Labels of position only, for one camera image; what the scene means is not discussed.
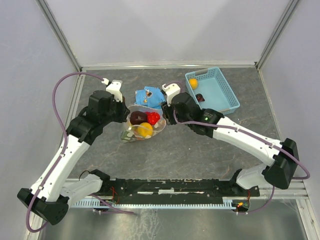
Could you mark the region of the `red yellow pear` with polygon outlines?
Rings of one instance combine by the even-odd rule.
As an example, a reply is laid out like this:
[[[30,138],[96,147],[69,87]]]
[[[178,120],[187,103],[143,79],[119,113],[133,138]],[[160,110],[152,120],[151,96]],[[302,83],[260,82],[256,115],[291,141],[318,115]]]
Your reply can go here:
[[[154,126],[161,118],[157,112],[146,112],[146,114],[147,122],[152,126]]]

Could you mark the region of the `small dark plum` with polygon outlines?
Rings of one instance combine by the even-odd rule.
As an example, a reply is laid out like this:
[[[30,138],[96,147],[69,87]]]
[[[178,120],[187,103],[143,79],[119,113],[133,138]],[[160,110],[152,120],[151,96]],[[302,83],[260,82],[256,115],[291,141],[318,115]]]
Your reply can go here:
[[[196,99],[199,103],[201,102],[204,102],[205,101],[205,98],[203,97],[203,95],[201,93],[198,93],[195,95],[196,96]]]

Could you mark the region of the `green orange mango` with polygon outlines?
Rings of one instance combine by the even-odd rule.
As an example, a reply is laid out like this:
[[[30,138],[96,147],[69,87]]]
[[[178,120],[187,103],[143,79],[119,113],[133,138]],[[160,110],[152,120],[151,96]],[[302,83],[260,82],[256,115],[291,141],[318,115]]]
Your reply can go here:
[[[123,142],[129,142],[129,141],[131,141],[132,137],[133,137],[133,133],[131,131],[123,131],[121,133],[120,139]]]

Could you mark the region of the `yellow round fruit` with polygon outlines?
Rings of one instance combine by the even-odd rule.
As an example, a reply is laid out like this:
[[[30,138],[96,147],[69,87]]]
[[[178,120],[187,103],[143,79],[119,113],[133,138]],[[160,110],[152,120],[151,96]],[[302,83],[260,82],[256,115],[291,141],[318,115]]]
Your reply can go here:
[[[153,135],[153,126],[148,122],[143,122],[137,127],[137,134],[143,138],[148,138]]]

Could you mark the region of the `small yellow lemon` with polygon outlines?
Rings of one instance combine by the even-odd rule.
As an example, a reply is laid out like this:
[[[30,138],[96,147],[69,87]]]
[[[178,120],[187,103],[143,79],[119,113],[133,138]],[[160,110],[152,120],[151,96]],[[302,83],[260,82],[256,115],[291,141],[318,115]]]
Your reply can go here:
[[[188,82],[193,90],[197,89],[199,86],[198,80],[196,78],[190,78]]]

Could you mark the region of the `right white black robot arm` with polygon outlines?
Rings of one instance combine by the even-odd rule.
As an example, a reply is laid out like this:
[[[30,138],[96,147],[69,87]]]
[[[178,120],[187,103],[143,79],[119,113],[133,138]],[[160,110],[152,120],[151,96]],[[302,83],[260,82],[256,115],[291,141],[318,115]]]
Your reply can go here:
[[[186,92],[162,102],[161,109],[169,125],[185,125],[198,135],[229,143],[261,161],[257,166],[236,171],[229,183],[234,195],[240,196],[264,183],[282,190],[289,188],[299,161],[294,140],[281,141],[248,130],[218,111],[201,109]]]

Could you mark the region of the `clear dotted zip bag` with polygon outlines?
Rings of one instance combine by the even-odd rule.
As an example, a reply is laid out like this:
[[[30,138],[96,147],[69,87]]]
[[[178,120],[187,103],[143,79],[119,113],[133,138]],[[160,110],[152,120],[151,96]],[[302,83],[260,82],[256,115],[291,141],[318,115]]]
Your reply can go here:
[[[161,109],[136,104],[130,105],[128,109],[129,115],[122,124],[122,142],[150,139],[165,129],[166,120]]]

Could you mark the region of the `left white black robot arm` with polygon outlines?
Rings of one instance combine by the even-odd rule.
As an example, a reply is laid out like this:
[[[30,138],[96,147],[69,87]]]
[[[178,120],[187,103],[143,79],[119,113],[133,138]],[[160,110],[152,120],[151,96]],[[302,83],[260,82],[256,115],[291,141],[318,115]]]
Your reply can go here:
[[[56,225],[74,203],[93,193],[106,195],[111,189],[110,176],[98,169],[67,188],[63,185],[103,128],[112,122],[125,122],[129,112],[119,90],[96,90],[88,105],[70,122],[59,151],[40,178],[30,188],[21,188],[17,193],[27,213]]]

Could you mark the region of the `dark red apple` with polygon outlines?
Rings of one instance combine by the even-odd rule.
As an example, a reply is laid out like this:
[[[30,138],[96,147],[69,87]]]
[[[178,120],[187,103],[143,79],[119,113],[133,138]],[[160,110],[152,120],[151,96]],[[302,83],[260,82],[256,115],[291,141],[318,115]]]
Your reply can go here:
[[[129,121],[132,125],[140,125],[148,122],[148,115],[142,111],[133,111],[130,114]]]

